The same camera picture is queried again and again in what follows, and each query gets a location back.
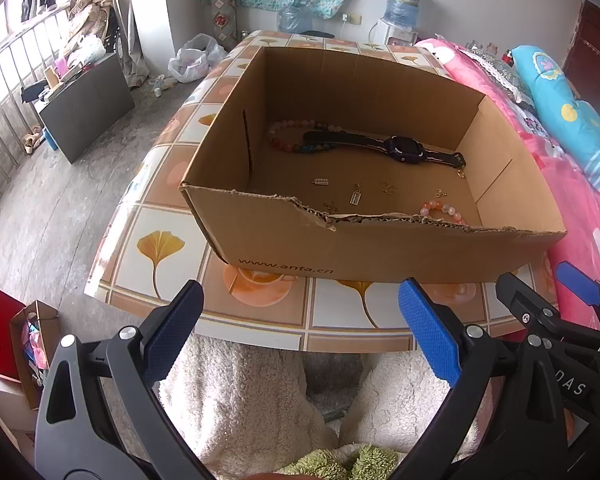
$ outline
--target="green fluffy fabric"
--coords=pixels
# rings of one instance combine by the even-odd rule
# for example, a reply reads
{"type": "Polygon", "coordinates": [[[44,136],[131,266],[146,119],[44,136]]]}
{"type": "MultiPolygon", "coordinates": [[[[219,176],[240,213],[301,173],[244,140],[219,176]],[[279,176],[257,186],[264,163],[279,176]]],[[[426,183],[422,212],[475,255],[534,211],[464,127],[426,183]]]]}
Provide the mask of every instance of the green fluffy fabric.
{"type": "Polygon", "coordinates": [[[395,451],[366,445],[352,449],[350,454],[318,449],[278,472],[317,476],[323,480],[386,480],[397,465],[395,451]]]}

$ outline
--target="gray floor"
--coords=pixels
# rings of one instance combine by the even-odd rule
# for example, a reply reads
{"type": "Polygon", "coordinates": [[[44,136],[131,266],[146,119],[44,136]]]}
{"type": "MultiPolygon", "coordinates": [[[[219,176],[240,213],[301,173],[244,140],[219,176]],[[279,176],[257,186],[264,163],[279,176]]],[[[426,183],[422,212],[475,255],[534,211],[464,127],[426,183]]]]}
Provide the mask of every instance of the gray floor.
{"type": "MultiPolygon", "coordinates": [[[[63,333],[82,341],[111,337],[135,318],[83,293],[113,211],[171,116],[195,88],[179,84],[156,98],[149,85],[132,92],[136,108],[107,130],[74,164],[43,143],[14,175],[0,200],[0,288],[30,303],[58,308],[63,333]]],[[[307,395],[329,413],[357,391],[358,355],[305,354],[307,395]]],[[[129,450],[144,456],[117,392],[103,381],[129,450]]],[[[339,420],[331,427],[339,427],[339,420]]]]}

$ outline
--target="pink blanket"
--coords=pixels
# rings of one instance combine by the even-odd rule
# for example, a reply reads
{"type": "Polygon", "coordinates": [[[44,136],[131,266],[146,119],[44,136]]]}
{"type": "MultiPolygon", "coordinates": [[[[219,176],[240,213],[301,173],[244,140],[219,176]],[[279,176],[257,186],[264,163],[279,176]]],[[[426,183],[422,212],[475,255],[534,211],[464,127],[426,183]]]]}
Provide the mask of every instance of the pink blanket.
{"type": "MultiPolygon", "coordinates": [[[[429,50],[451,76],[488,95],[504,113],[536,160],[554,194],[567,227],[567,235],[555,244],[548,257],[555,267],[567,260],[600,282],[600,210],[588,181],[576,163],[553,141],[539,121],[520,109],[500,90],[459,45],[443,40],[425,40],[417,46],[429,50]]],[[[600,328],[593,309],[556,281],[558,307],[563,319],[600,328]]]]}

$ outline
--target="watch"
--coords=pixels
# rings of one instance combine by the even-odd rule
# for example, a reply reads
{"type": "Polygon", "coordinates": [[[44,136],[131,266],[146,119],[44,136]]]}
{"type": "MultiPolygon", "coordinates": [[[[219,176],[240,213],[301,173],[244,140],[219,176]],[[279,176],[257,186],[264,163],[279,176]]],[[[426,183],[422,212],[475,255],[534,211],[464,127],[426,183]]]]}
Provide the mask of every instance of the watch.
{"type": "Polygon", "coordinates": [[[454,168],[464,168],[466,162],[462,153],[442,153],[427,150],[422,144],[411,137],[393,136],[385,140],[375,139],[359,134],[350,134],[349,132],[307,132],[302,136],[302,140],[308,144],[342,144],[344,146],[361,146],[378,150],[398,162],[406,164],[420,164],[421,162],[438,162],[454,168]]]}

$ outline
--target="watch face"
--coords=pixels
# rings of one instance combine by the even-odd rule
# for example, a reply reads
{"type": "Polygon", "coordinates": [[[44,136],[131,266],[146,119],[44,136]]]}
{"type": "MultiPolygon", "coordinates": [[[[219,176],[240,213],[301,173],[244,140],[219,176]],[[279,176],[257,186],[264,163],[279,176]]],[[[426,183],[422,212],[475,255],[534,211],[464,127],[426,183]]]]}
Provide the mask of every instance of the watch face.
{"type": "Polygon", "coordinates": [[[396,150],[406,155],[421,155],[422,150],[420,149],[416,140],[411,137],[394,137],[394,146],[396,150]]]}

